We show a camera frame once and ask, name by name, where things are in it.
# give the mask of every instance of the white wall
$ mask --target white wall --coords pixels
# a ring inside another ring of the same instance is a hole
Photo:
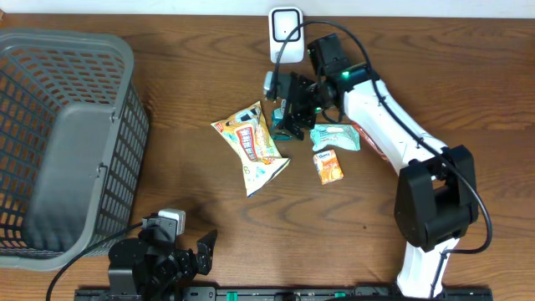
[[[296,5],[308,16],[534,18],[534,0],[0,0],[6,13],[266,15]]]

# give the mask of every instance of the orange wrapper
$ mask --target orange wrapper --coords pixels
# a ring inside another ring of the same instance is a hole
[[[340,180],[344,177],[334,150],[322,151],[314,155],[313,160],[322,185]]]

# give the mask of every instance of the plastic basket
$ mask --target plastic basket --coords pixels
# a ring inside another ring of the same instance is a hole
[[[133,66],[115,36],[0,31],[0,267],[60,268],[127,227],[149,129]]]

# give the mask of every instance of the wood grain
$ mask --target wood grain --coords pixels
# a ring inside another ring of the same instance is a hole
[[[492,214],[491,248],[455,255],[449,285],[488,285],[495,300],[532,299],[535,283],[535,21],[334,18],[362,38],[390,92],[448,145],[476,159],[478,191]],[[392,282],[405,243],[392,217],[396,176],[367,145],[337,150],[345,178],[321,186],[311,142],[281,142],[290,166],[247,199],[240,161],[210,127],[262,99],[273,68],[268,26],[258,17],[12,15],[4,27],[121,36],[135,52],[135,84],[151,117],[132,222],[161,208],[187,211],[181,245],[219,230],[208,280],[221,286]],[[307,28],[308,41],[332,33]],[[344,38],[344,46],[354,49]],[[359,55],[350,55],[356,62]],[[307,63],[283,66],[312,75]],[[262,102],[268,118],[272,104]],[[461,240],[482,242],[482,221]],[[107,285],[108,258],[84,258],[54,300]],[[2,270],[6,300],[44,297],[54,273]]]

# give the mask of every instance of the yellow snack bag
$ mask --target yellow snack bag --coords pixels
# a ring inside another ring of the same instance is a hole
[[[260,101],[211,126],[242,159],[247,197],[260,190],[290,162],[281,157],[269,135]]]
[[[322,185],[340,180],[344,177],[334,150],[322,151],[314,155],[313,160]]]

